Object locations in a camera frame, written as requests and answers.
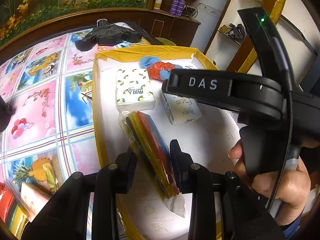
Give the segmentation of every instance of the sleeve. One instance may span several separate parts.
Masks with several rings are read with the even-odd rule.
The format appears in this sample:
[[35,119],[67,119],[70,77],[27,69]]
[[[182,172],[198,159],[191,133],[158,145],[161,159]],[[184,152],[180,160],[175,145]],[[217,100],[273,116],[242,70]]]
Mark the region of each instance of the sleeve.
[[301,216],[302,216],[302,214],[295,221],[293,221],[291,224],[289,224],[285,227],[282,227],[283,233],[284,233],[286,239],[290,239],[294,235],[294,233],[297,231],[297,229],[300,225]]

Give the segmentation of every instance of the wooden cabinet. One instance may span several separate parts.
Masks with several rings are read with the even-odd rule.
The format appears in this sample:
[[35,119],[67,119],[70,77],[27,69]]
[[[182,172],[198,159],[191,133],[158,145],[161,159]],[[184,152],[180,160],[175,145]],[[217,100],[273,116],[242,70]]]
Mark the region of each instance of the wooden cabinet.
[[96,24],[97,19],[108,22],[135,22],[150,36],[173,41],[177,46],[189,47],[200,22],[168,14],[162,10],[141,8],[93,9],[57,17],[17,35],[0,47],[0,64],[21,51],[55,35]]

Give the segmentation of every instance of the human hand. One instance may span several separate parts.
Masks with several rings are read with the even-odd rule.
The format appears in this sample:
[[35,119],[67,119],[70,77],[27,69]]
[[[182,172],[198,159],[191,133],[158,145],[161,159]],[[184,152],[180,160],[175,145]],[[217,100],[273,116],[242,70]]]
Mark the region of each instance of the human hand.
[[[241,140],[230,150],[229,157],[239,159],[234,166],[234,172],[242,181],[256,192],[269,198],[276,182],[277,171],[259,174],[252,180],[245,171]],[[275,217],[278,225],[292,223],[302,213],[310,192],[311,181],[303,161],[299,157],[296,171],[285,171],[279,185],[276,198],[284,203]]]

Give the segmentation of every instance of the screw head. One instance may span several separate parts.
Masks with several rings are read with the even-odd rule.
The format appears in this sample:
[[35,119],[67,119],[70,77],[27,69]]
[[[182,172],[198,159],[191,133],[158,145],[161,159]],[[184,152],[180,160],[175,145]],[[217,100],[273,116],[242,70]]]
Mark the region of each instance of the screw head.
[[191,169],[193,170],[199,170],[200,169],[200,165],[198,163],[192,163],[190,165]]
[[118,168],[118,164],[116,164],[116,163],[110,163],[108,165],[109,170],[115,170],[116,168]]
[[230,179],[234,179],[237,175],[236,175],[233,171],[228,171],[228,172],[227,172],[227,176],[228,176]]
[[82,173],[79,172],[79,171],[77,171],[77,172],[75,172],[74,174],[72,174],[72,177],[73,177],[74,179],[79,179],[81,176],[82,176]]

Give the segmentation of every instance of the purple spray can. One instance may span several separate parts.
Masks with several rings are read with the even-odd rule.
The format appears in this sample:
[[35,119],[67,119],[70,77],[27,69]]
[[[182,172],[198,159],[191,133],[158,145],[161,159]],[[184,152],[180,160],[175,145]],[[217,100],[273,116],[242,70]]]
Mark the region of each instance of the purple spray can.
[[169,13],[175,15],[180,0],[173,0]]
[[180,0],[178,7],[177,7],[177,10],[176,10],[176,13],[175,13],[176,16],[181,16],[185,5],[186,5],[185,0]]

